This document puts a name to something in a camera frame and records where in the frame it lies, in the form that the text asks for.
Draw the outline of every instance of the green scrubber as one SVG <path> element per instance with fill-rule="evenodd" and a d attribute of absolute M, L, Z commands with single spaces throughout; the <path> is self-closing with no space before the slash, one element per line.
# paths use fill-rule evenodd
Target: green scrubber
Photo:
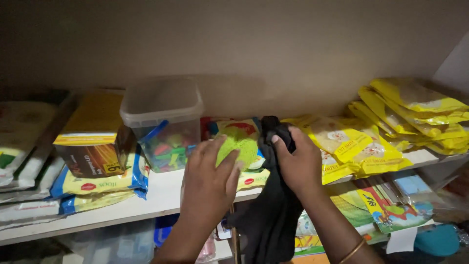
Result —
<path fill-rule="evenodd" d="M 218 152 L 217 167 L 232 150 L 238 148 L 240 152 L 236 160 L 244 162 L 242 171 L 248 169 L 251 163 L 256 160 L 257 142 L 248 137 L 246 132 L 238 127 L 227 127 L 219 131 L 219 134 L 225 134 L 227 140 L 223 143 Z"/>

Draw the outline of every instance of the black cloth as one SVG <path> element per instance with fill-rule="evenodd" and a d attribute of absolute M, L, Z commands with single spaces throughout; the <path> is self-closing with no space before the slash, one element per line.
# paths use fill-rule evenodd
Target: black cloth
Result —
<path fill-rule="evenodd" d="M 276 116 L 265 116 L 261 125 L 258 145 L 265 157 L 263 167 L 270 171 L 270 176 L 247 210 L 235 212 L 228 218 L 231 226 L 247 236 L 248 244 L 243 253 L 248 264 L 291 260 L 295 252 L 296 226 L 303 211 L 295 193 L 283 180 L 271 141 L 273 135 L 278 135 L 290 153 L 296 149 L 287 124 L 280 123 Z"/>

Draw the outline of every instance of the plastic storage box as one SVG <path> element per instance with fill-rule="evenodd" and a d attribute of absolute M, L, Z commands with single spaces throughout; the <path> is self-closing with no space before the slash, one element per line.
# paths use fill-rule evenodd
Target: plastic storage box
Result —
<path fill-rule="evenodd" d="M 200 142 L 204 104 L 191 78 L 155 78 L 125 91 L 120 114 L 154 172 L 183 169 Z"/>

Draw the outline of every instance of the bangle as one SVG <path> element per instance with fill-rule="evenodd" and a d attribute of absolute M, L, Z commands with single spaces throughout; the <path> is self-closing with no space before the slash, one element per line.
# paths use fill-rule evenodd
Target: bangle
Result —
<path fill-rule="evenodd" d="M 351 256 L 353 256 L 353 254 L 355 254 L 362 246 L 363 244 L 365 244 L 365 239 L 362 239 L 362 241 L 350 252 L 347 254 L 347 256 L 345 256 L 345 258 L 343 258 L 339 264 L 343 264 L 344 262 L 346 262 L 349 258 L 351 258 Z"/>

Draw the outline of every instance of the hand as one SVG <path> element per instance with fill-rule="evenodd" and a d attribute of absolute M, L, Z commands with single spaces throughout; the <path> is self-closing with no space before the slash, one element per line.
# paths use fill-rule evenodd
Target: hand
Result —
<path fill-rule="evenodd" d="M 277 150 L 277 158 L 285 183 L 301 200 L 307 193 L 322 189 L 321 151 L 299 128 L 290 126 L 296 150 L 289 153 L 283 140 L 274 135 L 272 143 Z"/>
<path fill-rule="evenodd" d="M 218 151 L 226 138 L 222 135 L 200 143 L 186 163 L 179 219 L 193 228 L 211 232 L 235 200 L 242 168 L 242 162 L 236 163 L 239 150 L 231 151 L 215 167 Z"/>

